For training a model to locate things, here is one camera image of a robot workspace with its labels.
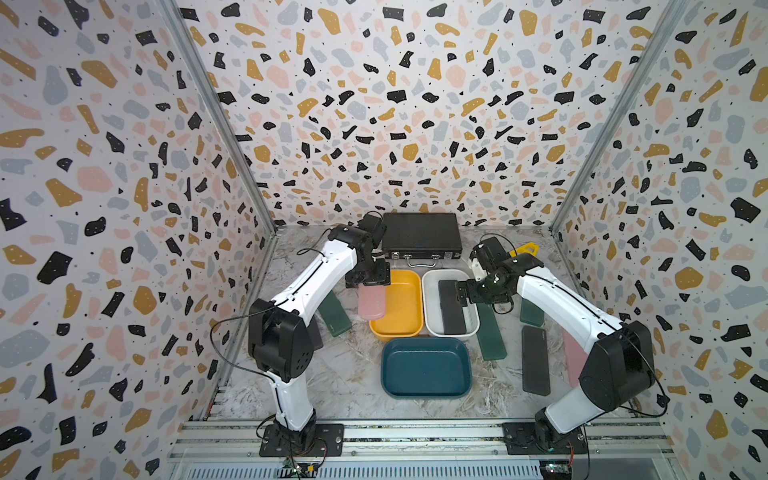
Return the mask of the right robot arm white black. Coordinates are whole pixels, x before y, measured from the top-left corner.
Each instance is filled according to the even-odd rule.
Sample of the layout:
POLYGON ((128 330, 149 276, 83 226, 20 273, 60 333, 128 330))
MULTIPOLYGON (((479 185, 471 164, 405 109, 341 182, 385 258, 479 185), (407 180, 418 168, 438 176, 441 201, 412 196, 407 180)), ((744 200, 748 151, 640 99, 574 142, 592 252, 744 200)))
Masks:
POLYGON ((485 276, 457 283, 466 305, 504 303, 517 295, 557 322, 587 354, 579 384, 535 415, 535 442, 550 451, 584 424, 660 384, 652 335, 643 323, 625 323, 560 282, 533 255, 480 262, 485 276))

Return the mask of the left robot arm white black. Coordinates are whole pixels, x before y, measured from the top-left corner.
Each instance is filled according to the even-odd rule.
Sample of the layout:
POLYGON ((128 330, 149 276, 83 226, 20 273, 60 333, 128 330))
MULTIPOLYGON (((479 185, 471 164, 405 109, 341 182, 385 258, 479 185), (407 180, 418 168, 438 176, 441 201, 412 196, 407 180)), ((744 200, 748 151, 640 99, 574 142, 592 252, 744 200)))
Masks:
POLYGON ((316 257, 289 286, 270 300, 258 299, 243 318, 248 326, 249 355, 257 368, 246 371, 271 382, 276 414, 273 426, 290 454, 314 446, 317 415, 305 378, 315 345, 310 325, 333 287, 388 286, 391 269, 374 251, 385 235, 383 217, 368 212, 355 225, 326 229, 311 246, 297 251, 316 257))

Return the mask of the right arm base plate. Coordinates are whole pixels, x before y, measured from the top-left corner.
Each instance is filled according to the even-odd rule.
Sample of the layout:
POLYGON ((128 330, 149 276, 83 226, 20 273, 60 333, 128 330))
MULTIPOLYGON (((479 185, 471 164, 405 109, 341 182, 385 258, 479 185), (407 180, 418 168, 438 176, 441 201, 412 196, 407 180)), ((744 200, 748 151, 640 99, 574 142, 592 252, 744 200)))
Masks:
POLYGON ((588 453, 585 435, 579 430, 558 433, 542 422, 505 422, 502 441, 508 455, 582 455, 588 453))

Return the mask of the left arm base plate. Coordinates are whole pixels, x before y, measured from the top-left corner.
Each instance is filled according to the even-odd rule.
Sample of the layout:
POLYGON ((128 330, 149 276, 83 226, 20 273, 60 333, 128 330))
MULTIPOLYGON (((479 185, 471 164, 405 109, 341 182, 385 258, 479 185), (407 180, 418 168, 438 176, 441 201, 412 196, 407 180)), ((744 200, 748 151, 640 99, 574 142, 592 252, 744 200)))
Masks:
POLYGON ((342 423, 310 422, 303 430, 293 431, 273 422, 265 429, 259 456, 339 457, 342 454, 344 433, 345 426, 342 423))

